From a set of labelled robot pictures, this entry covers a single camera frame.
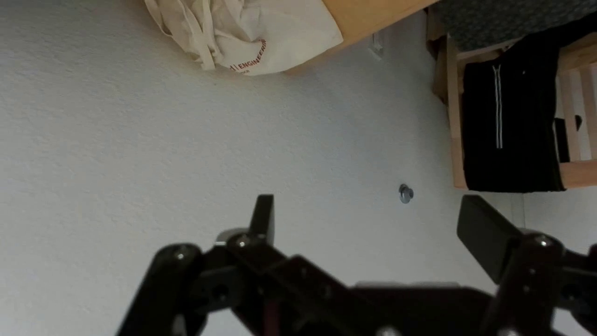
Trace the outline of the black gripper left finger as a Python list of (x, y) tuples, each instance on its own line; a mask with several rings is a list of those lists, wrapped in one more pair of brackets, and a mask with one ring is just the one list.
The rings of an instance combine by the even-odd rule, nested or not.
[(115, 336), (201, 336), (208, 316), (231, 312), (251, 336), (348, 336), (348, 292), (311, 262), (272, 243), (274, 197), (261, 195), (246, 230), (203, 253), (162, 247)]

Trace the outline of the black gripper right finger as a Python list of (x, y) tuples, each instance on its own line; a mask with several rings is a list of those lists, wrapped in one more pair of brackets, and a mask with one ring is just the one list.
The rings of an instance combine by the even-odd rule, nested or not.
[(481, 197), (460, 200), (456, 238), (496, 284), (483, 336), (559, 336), (553, 312), (597, 336), (597, 249), (568, 251), (548, 234), (520, 230)]

